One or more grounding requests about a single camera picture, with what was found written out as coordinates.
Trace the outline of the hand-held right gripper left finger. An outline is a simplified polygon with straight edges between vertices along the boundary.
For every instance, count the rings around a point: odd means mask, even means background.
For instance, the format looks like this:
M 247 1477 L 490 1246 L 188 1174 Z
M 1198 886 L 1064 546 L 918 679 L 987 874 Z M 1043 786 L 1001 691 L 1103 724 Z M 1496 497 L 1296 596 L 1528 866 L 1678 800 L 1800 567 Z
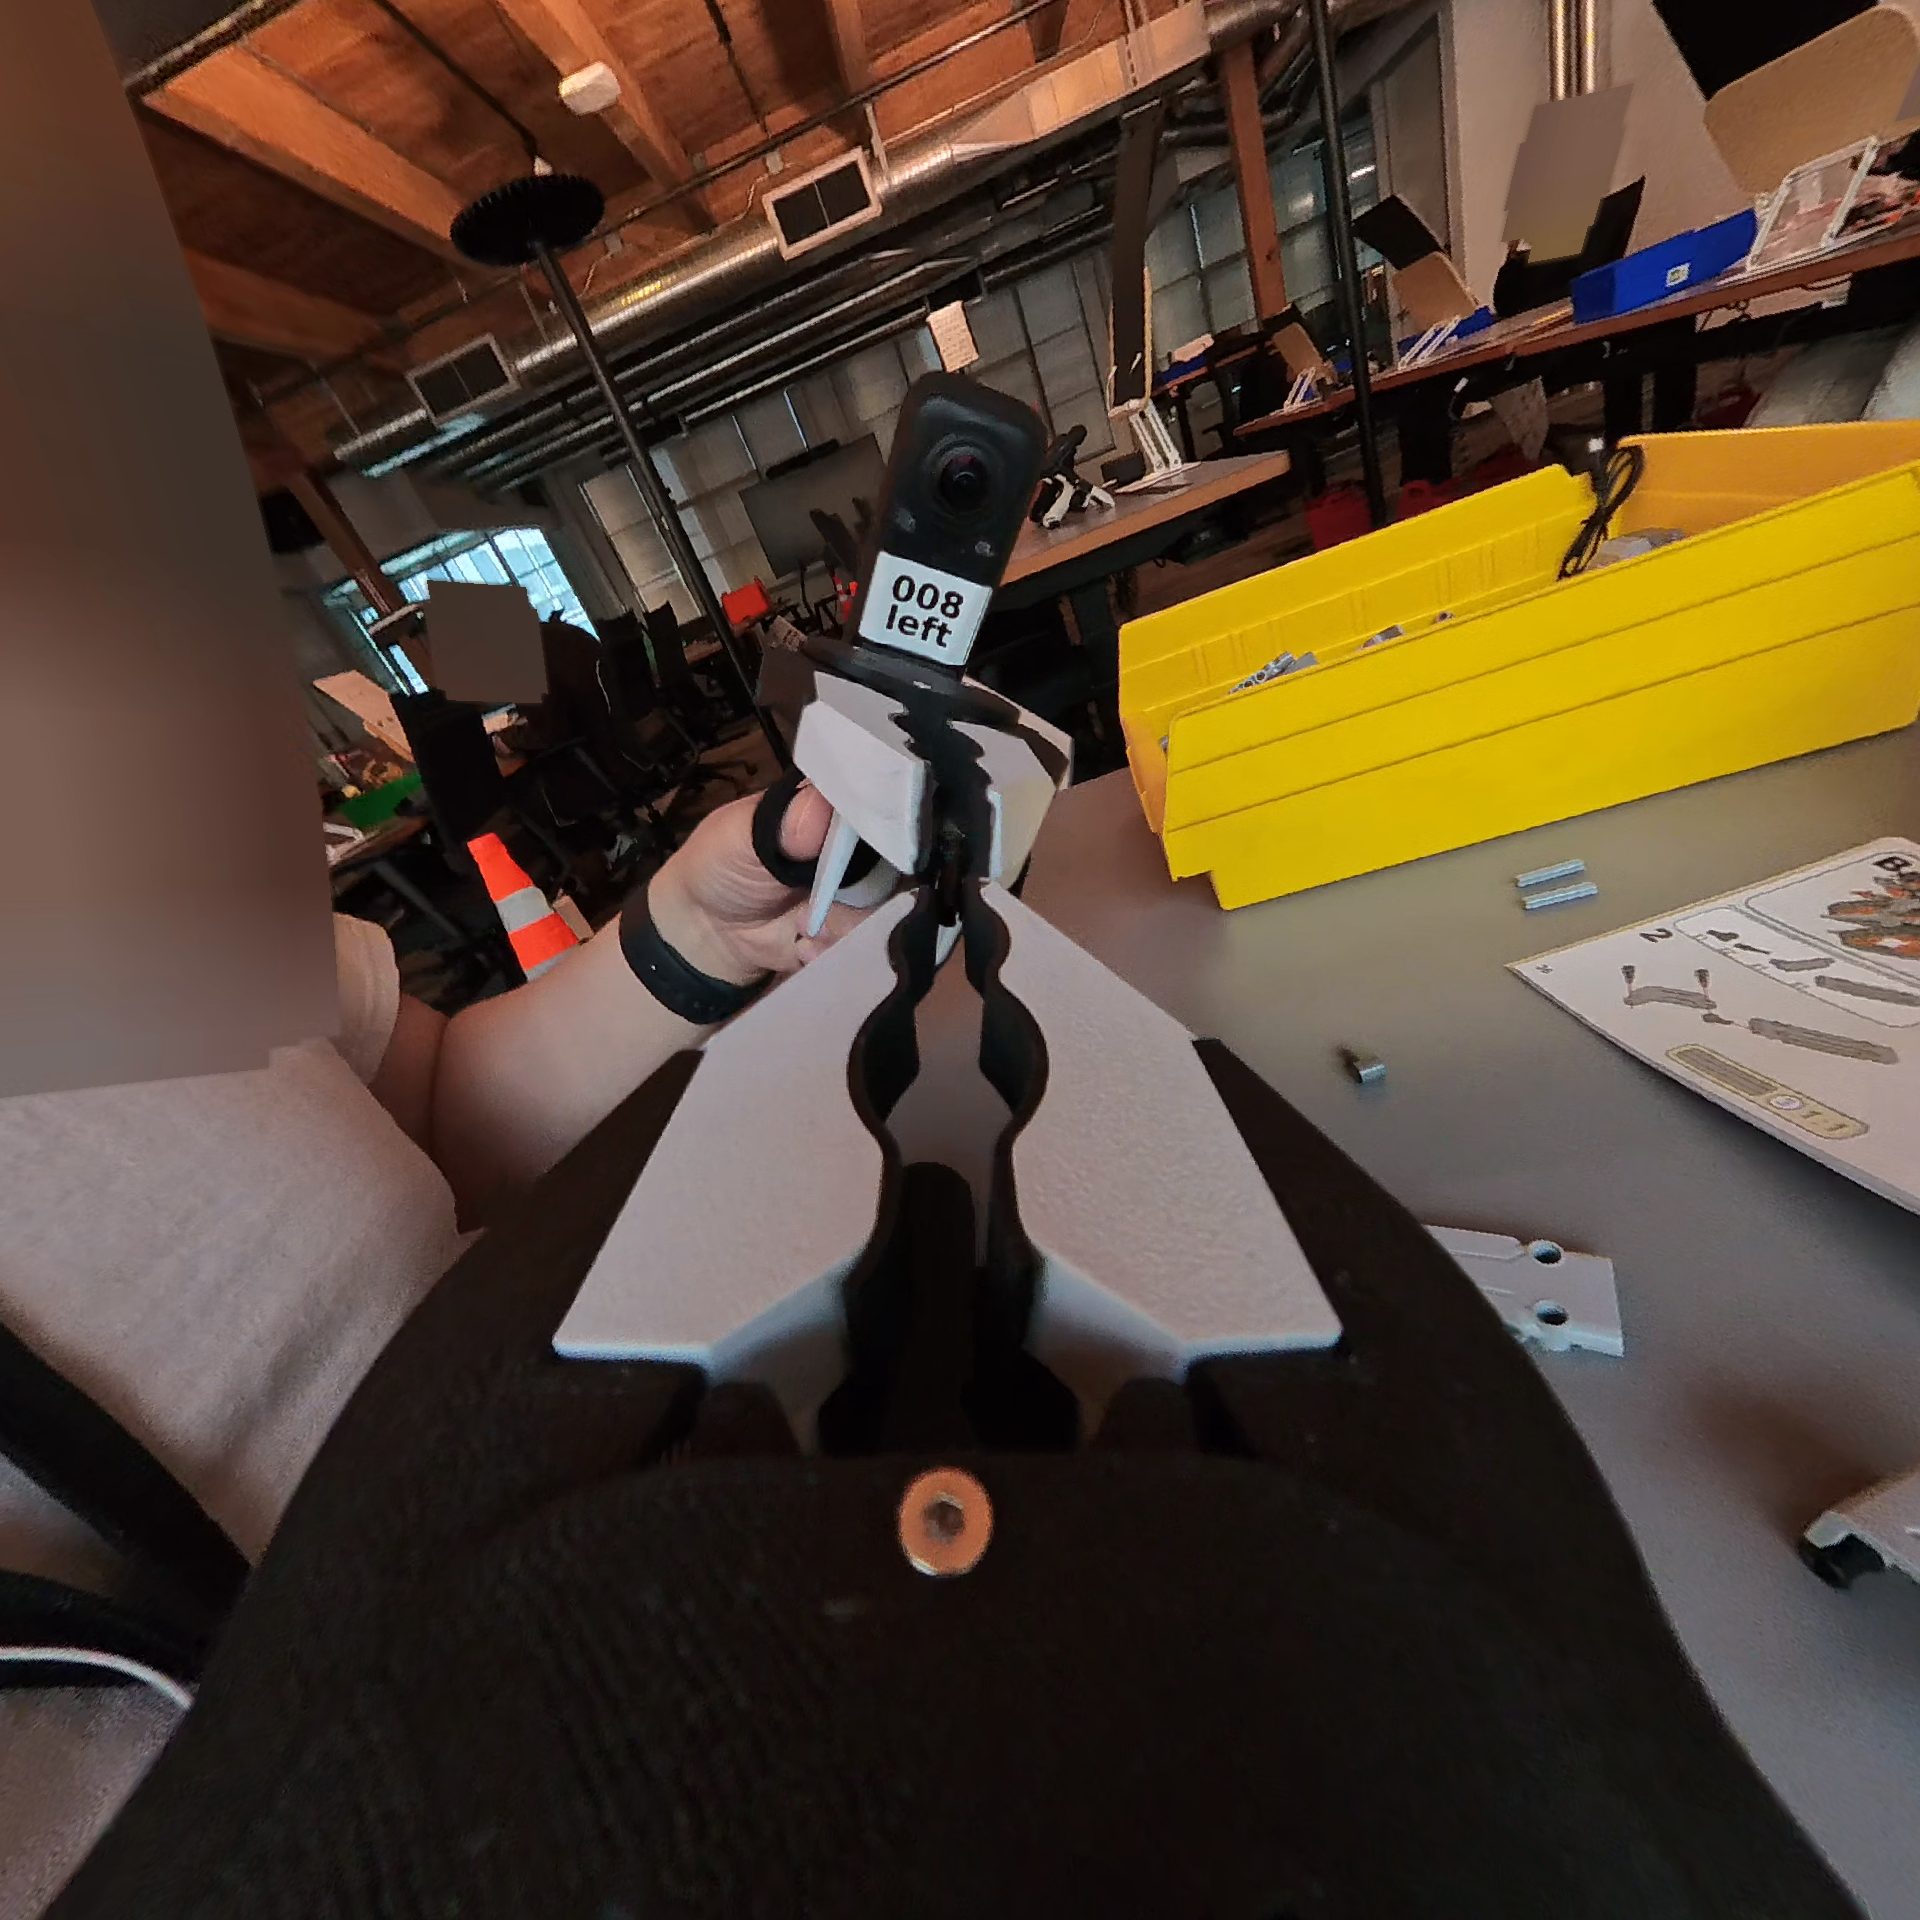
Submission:
M 696 1363 L 776 1393 L 800 1443 L 847 1377 L 843 1281 L 877 1230 L 883 1149 L 848 1057 L 894 991 L 900 896 L 700 1051 L 556 1333 L 567 1361 Z

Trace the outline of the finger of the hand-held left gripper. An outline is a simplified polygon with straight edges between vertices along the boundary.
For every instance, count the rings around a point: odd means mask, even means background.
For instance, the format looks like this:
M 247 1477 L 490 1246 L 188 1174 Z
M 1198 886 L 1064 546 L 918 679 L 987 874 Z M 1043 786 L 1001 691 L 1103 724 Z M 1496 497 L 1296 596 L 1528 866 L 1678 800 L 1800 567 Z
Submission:
M 796 760 L 828 800 L 818 874 L 848 874 L 867 843 L 900 874 L 940 866 L 940 783 L 900 729 L 893 694 L 814 694 L 800 713 Z
M 1021 880 L 1071 767 L 1071 737 L 1021 706 L 960 706 L 950 716 L 950 824 L 963 843 L 966 877 Z

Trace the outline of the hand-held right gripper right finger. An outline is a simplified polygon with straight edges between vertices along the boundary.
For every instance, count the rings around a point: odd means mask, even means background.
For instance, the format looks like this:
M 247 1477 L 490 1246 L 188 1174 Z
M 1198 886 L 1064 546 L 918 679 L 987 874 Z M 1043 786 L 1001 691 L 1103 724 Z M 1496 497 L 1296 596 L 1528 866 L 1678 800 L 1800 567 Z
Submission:
M 1021 1230 L 1041 1261 L 1030 1351 L 1101 1424 L 1133 1381 L 1200 1361 L 1326 1351 L 1333 1310 L 1198 1037 L 988 886 L 1001 984 L 1041 1027 L 1041 1106 L 1011 1144 Z

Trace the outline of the person's left forearm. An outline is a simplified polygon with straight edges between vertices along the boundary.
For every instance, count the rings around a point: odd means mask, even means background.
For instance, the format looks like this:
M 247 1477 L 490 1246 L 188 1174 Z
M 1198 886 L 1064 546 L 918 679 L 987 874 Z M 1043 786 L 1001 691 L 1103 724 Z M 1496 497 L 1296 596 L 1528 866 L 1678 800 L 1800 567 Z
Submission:
M 541 980 L 454 1019 L 401 994 L 373 1097 L 446 1177 L 457 1227 L 478 1231 L 707 1037 L 636 977 L 606 926 Z

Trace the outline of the grey desk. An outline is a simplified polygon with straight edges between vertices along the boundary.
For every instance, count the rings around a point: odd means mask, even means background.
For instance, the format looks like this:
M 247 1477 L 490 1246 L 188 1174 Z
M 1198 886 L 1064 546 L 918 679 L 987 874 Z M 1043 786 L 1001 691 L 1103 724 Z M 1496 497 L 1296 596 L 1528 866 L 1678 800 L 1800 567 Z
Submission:
M 1874 1917 L 1916 1917 L 1917 1586 L 1834 1591 L 1796 1541 L 1917 1466 L 1917 1217 L 1507 973 L 1887 834 L 1917 834 L 1913 729 L 1223 913 L 1116 776 L 1061 799 L 1026 900 L 1421 1221 L 1616 1261 L 1626 1354 L 1543 1370 L 1751 1759 Z M 1573 859 L 1598 899 L 1524 913 L 1516 877 Z

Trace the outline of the person's left hand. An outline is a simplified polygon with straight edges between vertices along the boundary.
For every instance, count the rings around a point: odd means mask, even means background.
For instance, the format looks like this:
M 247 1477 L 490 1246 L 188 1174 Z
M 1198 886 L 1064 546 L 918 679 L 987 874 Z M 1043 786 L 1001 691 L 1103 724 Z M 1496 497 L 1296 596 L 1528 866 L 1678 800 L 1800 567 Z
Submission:
M 757 799 L 714 809 L 648 880 L 654 926 L 681 961 L 728 986 L 788 977 L 848 939 L 873 910 L 831 907 L 808 936 L 813 890 L 788 890 L 754 853 Z

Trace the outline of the black office chair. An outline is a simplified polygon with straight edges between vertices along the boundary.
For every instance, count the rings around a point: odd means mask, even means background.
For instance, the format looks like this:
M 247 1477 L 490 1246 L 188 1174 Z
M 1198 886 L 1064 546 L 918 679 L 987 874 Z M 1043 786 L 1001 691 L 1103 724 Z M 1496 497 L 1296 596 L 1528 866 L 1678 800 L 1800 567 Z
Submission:
M 724 756 L 733 719 L 707 699 L 687 657 L 661 679 L 636 611 L 598 621 L 598 647 L 613 740 L 638 781 L 647 821 L 666 839 L 683 839 L 708 811 L 711 790 L 721 800 L 744 799 L 754 767 Z

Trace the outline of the black wristband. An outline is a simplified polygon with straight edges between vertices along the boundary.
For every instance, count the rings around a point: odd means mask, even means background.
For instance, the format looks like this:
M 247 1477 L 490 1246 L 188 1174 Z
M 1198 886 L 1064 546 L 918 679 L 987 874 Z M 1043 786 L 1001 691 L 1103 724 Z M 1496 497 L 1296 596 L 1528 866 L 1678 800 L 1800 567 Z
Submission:
M 626 970 L 638 977 L 638 984 L 673 1019 L 690 1027 L 724 1027 L 741 1011 L 753 1009 L 754 1000 L 761 1000 L 761 994 L 767 994 L 776 984 L 776 974 L 767 973 L 746 984 L 721 980 L 690 963 L 687 956 L 661 936 L 647 886 L 638 886 L 638 891 L 623 904 L 618 920 L 618 949 L 623 953 Z

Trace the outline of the grey brick parts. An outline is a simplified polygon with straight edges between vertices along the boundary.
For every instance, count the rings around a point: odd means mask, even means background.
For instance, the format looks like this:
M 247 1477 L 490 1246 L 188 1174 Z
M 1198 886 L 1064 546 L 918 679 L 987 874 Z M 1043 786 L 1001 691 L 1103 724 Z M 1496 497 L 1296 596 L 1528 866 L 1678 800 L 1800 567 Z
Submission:
M 1251 676 L 1246 676 L 1234 687 L 1228 687 L 1226 694 L 1243 694 L 1243 691 L 1251 691 L 1257 687 L 1273 687 L 1283 679 L 1304 676 L 1304 671 L 1308 671 L 1311 667 L 1321 667 L 1321 663 L 1351 660 L 1351 657 L 1366 654 L 1371 649 L 1401 643 L 1403 637 L 1423 637 L 1423 636 L 1428 636 L 1428 633 L 1434 633 L 1434 630 L 1441 630 L 1453 621 L 1456 621 L 1456 611 L 1441 610 L 1441 611 L 1431 611 L 1426 617 L 1414 617 L 1410 623 L 1390 623 L 1390 626 L 1377 630 L 1374 636 L 1328 643 L 1321 653 L 1274 654 L 1261 669 L 1256 669 Z

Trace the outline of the white ceiling air vent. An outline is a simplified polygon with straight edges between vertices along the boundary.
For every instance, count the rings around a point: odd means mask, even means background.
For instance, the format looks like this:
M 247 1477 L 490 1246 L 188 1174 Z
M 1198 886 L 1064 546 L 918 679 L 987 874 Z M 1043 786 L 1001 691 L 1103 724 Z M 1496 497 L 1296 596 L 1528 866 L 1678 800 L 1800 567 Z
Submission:
M 516 354 L 494 336 L 413 367 L 406 383 L 434 426 L 457 424 L 520 393 Z
M 856 147 L 828 163 L 763 196 L 763 219 L 784 260 L 800 260 L 883 219 L 883 174 L 870 150 Z

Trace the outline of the orange traffic cone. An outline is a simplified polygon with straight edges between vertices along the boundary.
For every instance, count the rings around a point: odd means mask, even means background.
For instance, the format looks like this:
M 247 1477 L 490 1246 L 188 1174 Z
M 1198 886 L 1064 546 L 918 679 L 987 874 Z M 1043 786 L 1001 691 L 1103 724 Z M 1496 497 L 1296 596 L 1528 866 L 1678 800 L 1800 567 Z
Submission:
M 548 900 L 501 834 L 478 834 L 467 853 L 528 984 L 591 939 L 580 910 L 567 899 Z

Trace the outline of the grey rectangular panel brick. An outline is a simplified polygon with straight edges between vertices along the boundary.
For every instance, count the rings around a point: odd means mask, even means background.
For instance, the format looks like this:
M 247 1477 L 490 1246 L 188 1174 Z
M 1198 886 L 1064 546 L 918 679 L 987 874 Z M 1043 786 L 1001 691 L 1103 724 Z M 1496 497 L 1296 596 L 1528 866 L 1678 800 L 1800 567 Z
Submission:
M 1507 1330 L 1543 1354 L 1623 1357 L 1616 1263 L 1550 1239 L 1426 1230 L 1500 1311 Z

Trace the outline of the plain black pole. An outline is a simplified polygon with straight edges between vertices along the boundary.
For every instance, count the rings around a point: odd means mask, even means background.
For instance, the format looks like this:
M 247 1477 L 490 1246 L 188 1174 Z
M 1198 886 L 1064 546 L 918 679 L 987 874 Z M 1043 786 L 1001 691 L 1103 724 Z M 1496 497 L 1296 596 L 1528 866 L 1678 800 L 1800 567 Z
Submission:
M 1351 169 L 1344 141 L 1344 117 L 1338 97 L 1338 41 L 1333 31 L 1333 6 L 1311 0 L 1308 6 L 1308 31 L 1314 49 L 1314 87 L 1321 106 L 1321 129 L 1326 139 L 1326 219 L 1328 219 L 1328 243 L 1333 260 L 1338 269 L 1338 297 L 1344 313 L 1344 326 L 1350 337 L 1350 393 L 1351 411 L 1357 421 L 1357 450 L 1360 450 L 1360 480 L 1366 493 L 1366 509 L 1374 529 L 1387 526 L 1387 497 L 1383 497 L 1383 469 L 1381 447 L 1374 429 L 1374 379 L 1366 346 L 1366 310 L 1360 291 L 1360 264 L 1357 264 L 1357 237 L 1351 230 Z

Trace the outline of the black pole with gear disc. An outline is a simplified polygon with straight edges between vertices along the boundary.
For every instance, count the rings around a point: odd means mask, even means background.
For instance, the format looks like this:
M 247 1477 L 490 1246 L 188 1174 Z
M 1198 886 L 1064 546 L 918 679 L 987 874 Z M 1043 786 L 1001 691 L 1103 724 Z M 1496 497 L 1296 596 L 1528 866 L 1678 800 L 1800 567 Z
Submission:
M 746 667 L 746 654 L 741 653 L 734 623 L 724 610 L 717 589 L 711 589 L 707 567 L 700 564 L 691 539 L 687 534 L 681 513 L 661 480 L 654 459 L 641 441 L 638 421 L 633 417 L 633 410 L 618 389 L 613 364 L 603 354 L 594 329 L 590 324 L 590 316 L 561 264 L 561 251 L 591 237 L 603 213 L 606 199 L 587 179 L 526 174 L 463 206 L 448 226 L 448 237 L 451 247 L 478 267 L 497 267 L 497 269 L 538 267 L 541 274 L 546 279 L 556 307 L 568 324 L 568 333 L 577 341 L 584 364 L 600 397 L 606 401 L 613 424 L 626 447 L 628 467 L 638 477 L 647 509 L 654 517 L 661 541 L 666 544 L 683 587 L 696 596 L 700 611 L 707 611 L 708 626 L 721 641 L 724 654 L 734 671 L 734 681 L 741 683 L 741 691 L 748 700 L 754 724 L 767 737 L 767 746 L 776 753 L 781 776 L 788 776 L 796 767 L 791 749 L 757 699 L 757 681 Z

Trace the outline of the person in beige shirt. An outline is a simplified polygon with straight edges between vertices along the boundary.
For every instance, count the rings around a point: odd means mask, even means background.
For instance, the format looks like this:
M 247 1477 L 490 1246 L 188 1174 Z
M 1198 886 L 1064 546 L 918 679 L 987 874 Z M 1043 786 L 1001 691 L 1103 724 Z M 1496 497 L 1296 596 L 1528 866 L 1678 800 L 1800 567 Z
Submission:
M 376 1101 L 391 939 L 336 919 L 344 1027 L 266 1066 L 3 1101 L 3 1327 L 256 1567 L 373 1361 L 461 1256 Z

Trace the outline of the long wooden workbench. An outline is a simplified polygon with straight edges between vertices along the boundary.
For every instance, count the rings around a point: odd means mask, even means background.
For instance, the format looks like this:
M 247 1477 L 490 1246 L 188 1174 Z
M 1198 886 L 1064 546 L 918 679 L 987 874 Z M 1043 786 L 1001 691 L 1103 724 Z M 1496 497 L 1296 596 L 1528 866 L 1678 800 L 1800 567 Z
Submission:
M 1800 349 L 1848 333 L 1873 333 L 1917 317 L 1917 223 L 1877 237 L 1811 254 L 1773 274 L 1723 274 L 1683 289 L 1630 316 L 1537 329 L 1500 324 L 1411 373 L 1381 376 L 1368 389 L 1368 411 L 1347 393 L 1243 421 L 1234 451 L 1287 450 L 1333 474 L 1326 447 L 1340 433 L 1357 434 L 1360 474 L 1377 477 L 1387 437 L 1398 441 L 1398 483 L 1450 483 L 1453 441 L 1460 410 L 1528 381 L 1546 393 L 1583 383 L 1603 389 L 1603 434 L 1617 443 L 1640 429 L 1678 433 L 1693 421 L 1696 381 L 1704 367 L 1743 364 Z

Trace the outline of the instruction booklet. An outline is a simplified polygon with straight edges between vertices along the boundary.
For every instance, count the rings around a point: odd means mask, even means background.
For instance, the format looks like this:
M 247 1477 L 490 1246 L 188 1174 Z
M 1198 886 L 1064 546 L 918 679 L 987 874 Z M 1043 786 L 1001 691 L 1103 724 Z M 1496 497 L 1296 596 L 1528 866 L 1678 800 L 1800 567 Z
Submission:
M 1588 1031 L 1917 1211 L 1917 843 L 1511 963 Z

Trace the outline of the blue plastic bin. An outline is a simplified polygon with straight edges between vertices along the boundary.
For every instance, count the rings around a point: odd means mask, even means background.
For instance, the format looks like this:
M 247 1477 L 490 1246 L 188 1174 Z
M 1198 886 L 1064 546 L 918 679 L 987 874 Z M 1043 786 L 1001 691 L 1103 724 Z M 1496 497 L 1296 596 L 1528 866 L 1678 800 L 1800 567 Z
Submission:
M 1713 284 L 1746 264 L 1760 219 L 1751 206 L 1704 230 L 1594 267 L 1573 284 L 1573 321 L 1603 324 Z

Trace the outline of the grey curved brick assembly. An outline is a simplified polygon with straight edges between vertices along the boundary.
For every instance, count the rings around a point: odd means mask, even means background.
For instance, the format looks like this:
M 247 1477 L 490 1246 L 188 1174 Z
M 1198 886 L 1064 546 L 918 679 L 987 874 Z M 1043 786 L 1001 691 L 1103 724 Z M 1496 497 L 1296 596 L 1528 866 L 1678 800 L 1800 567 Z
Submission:
M 1803 1530 L 1798 1551 L 1837 1591 L 1877 1571 L 1917 1584 L 1917 1470 L 1826 1509 Z

